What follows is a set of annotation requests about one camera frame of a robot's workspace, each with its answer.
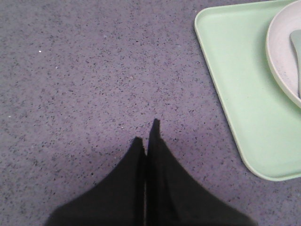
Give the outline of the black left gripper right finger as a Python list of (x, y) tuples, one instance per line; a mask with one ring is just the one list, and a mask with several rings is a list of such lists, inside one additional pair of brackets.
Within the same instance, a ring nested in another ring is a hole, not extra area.
[(256, 225), (188, 174), (161, 138), (158, 119), (154, 120), (149, 136), (146, 183), (149, 226)]

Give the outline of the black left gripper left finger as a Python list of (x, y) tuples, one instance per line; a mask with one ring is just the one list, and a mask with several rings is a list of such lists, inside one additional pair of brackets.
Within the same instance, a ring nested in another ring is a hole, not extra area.
[(136, 137), (119, 164), (94, 188), (57, 208), (47, 226), (142, 226), (146, 155)]

